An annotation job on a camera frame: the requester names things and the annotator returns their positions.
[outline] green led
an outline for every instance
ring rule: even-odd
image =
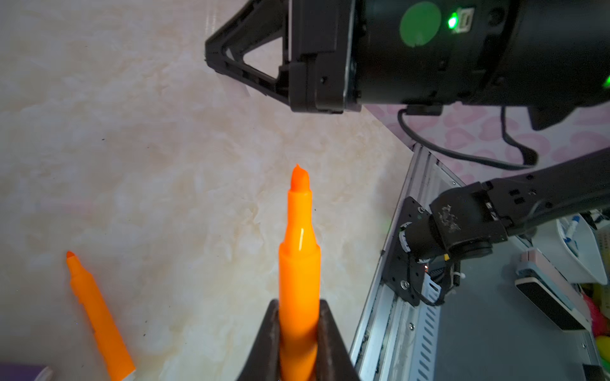
[[[449,21],[447,21],[447,24],[449,25],[449,29],[455,29],[456,26],[458,26],[458,14],[456,12],[453,12],[451,14],[451,18],[449,19]]]

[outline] orange marker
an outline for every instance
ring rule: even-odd
[[[70,269],[70,285],[74,294],[85,307],[95,341],[104,361],[106,369],[112,381],[122,381],[135,371],[134,362],[131,360],[127,348],[123,343],[121,334],[112,320],[112,315],[106,307],[102,293],[99,292],[93,276],[85,270],[81,261],[71,251],[66,255],[68,269]]]
[[[309,175],[298,165],[288,192],[288,226],[279,245],[279,361],[282,381],[309,381],[318,352],[320,247],[311,224]]]

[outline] marble tabletop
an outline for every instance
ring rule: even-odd
[[[109,379],[72,250],[138,380],[233,380],[278,295],[297,163],[350,345],[411,152],[366,110],[295,114],[208,68],[206,38],[243,3],[0,5],[0,361]]]

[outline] green object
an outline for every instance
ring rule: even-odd
[[[400,20],[400,38],[406,46],[414,48],[429,43],[441,24],[440,9],[429,1],[413,4]]]
[[[458,26],[458,14],[456,12],[451,14],[451,18],[447,21],[447,24],[449,25],[449,29],[455,29],[456,26]]]

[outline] black cable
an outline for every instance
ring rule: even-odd
[[[443,276],[445,275],[445,268],[441,267],[438,269],[434,269],[432,271],[428,271],[428,275],[430,276],[430,279],[432,279],[432,281],[434,283],[439,283],[441,279],[443,279]]]
[[[455,263],[453,263],[453,285],[455,287],[459,287],[459,284],[462,280],[461,275],[458,274],[458,272],[461,272],[461,268],[462,268],[462,261],[456,260]]]
[[[445,261],[445,271],[443,273],[443,277],[441,279],[440,286],[440,294],[436,301],[430,301],[427,297],[422,295],[418,289],[413,287],[411,283],[410,271],[407,272],[407,281],[411,285],[411,291],[422,301],[422,303],[429,305],[430,307],[438,307],[445,303],[445,295],[451,290],[451,266],[453,261],[451,259]]]
[[[495,168],[505,169],[507,171],[520,171],[521,169],[531,169],[536,166],[538,163],[538,153],[533,149],[526,147],[516,140],[514,140],[508,133],[506,132],[506,107],[502,106],[500,109],[500,123],[502,125],[502,139],[506,142],[506,144],[517,148],[521,151],[521,155],[523,156],[523,164],[513,164],[508,162],[501,162],[499,160],[495,160],[492,158],[487,158],[483,156],[474,156],[468,154],[461,154],[456,151],[451,151],[449,149],[445,149],[443,147],[437,146],[436,144],[430,143],[428,140],[425,140],[421,136],[417,135],[407,124],[404,122],[403,116],[407,112],[407,109],[402,109],[398,112],[398,124],[403,129],[403,131],[417,143],[420,143],[422,146],[428,148],[431,151],[439,152],[443,155],[456,158],[458,160],[466,160],[469,162],[475,162],[483,165],[493,166]]]

